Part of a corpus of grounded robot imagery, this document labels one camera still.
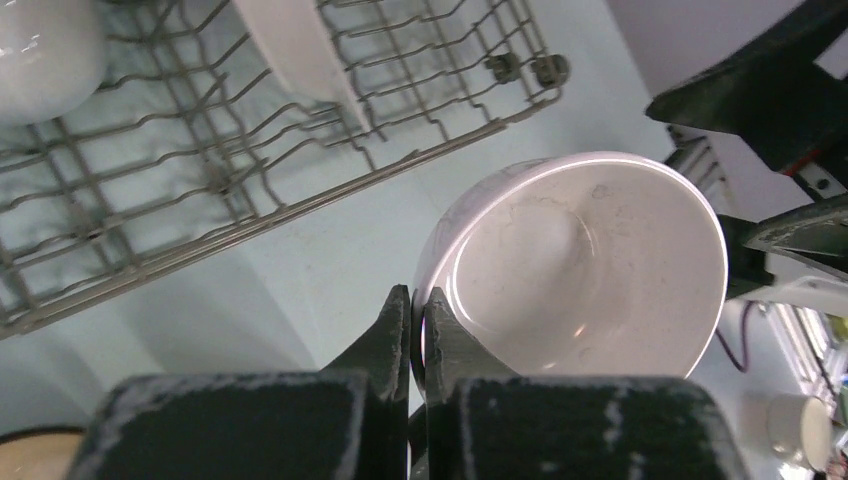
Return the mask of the brown rimmed tan bowl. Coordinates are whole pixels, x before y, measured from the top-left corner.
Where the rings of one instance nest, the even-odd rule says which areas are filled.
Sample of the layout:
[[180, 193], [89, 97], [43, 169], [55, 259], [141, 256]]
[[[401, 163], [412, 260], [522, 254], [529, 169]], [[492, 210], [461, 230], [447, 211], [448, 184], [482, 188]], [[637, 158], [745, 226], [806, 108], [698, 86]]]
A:
[[84, 432], [41, 429], [1, 437], [1, 480], [64, 479]]

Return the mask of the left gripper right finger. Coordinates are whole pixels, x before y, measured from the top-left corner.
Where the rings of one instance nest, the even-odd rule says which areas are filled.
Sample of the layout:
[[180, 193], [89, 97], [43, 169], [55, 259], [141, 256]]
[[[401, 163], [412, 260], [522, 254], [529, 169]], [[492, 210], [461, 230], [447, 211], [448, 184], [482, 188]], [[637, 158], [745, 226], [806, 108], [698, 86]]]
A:
[[421, 314], [427, 479], [745, 479], [713, 398], [671, 377], [521, 376], [431, 291]]

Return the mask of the white scalloped plate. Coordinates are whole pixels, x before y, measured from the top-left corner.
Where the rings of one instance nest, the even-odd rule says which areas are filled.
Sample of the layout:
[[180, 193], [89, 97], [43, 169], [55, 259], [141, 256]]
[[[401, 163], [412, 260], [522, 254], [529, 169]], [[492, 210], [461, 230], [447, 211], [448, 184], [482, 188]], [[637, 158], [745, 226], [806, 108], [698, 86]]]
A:
[[314, 1], [235, 0], [234, 4], [285, 90], [340, 105], [362, 130], [372, 130]]

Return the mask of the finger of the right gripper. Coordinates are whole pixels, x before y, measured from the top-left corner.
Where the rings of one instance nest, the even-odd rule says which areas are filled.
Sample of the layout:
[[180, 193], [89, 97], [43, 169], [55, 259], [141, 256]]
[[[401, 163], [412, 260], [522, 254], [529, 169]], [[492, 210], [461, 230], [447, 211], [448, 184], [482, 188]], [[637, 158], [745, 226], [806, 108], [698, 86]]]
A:
[[847, 137], [847, 84], [816, 64], [847, 29], [844, 1], [804, 1], [718, 64], [657, 95], [653, 120], [740, 137], [786, 173]]

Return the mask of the pink white bowl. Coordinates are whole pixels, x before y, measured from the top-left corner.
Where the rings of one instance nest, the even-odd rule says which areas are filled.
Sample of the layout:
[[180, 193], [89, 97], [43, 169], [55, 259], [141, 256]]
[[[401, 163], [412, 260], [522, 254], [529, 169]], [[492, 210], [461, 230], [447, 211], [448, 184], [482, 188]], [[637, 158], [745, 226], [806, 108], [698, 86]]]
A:
[[684, 176], [599, 151], [522, 161], [458, 197], [431, 231], [412, 296], [425, 380], [431, 294], [523, 375], [670, 376], [696, 369], [727, 296], [727, 242]]

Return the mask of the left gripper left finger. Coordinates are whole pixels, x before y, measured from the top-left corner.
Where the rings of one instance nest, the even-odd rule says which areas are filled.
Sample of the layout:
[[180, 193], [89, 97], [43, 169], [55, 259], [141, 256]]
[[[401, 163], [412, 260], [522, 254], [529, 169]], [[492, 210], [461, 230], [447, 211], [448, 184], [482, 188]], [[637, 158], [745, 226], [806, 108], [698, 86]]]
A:
[[71, 479], [403, 479], [411, 306], [310, 372], [137, 376], [104, 399]]

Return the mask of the white ceramic bowl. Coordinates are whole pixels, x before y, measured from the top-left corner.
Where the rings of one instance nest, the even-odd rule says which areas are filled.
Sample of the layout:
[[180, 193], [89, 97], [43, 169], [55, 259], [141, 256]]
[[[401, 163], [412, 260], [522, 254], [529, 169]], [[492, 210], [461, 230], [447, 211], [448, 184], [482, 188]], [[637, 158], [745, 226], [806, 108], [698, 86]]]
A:
[[107, 70], [103, 22], [89, 0], [1, 3], [1, 125], [60, 117], [85, 102]]

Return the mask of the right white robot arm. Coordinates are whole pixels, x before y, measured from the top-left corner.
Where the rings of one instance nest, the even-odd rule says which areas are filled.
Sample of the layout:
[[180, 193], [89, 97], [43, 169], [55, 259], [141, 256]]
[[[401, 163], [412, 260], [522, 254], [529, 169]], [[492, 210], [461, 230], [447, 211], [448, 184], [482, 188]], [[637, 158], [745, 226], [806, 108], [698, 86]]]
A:
[[732, 298], [847, 313], [847, 82], [817, 63], [847, 28], [843, 1], [805, 1], [716, 65], [657, 95], [655, 120], [733, 134], [772, 171], [830, 193], [749, 222], [720, 219]]

